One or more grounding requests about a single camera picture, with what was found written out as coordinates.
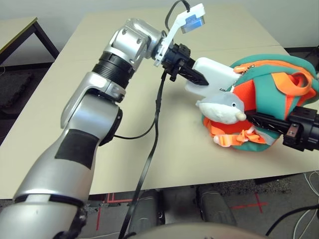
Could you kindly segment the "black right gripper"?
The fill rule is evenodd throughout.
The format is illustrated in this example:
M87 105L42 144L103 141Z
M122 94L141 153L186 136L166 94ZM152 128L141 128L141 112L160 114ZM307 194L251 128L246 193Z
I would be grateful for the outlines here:
M284 134L283 145L304 151L319 149L319 114L317 110L295 107L288 121L274 116L246 111L246 119L254 126Z

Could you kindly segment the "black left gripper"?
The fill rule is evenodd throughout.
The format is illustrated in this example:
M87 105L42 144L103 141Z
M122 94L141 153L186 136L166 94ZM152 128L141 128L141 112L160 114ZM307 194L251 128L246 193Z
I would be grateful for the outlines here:
M186 45L175 43L168 49L162 62L165 72L170 75L171 81L175 81L177 75L181 75L195 85L208 86L208 81L203 74L187 66L190 53L191 50Z

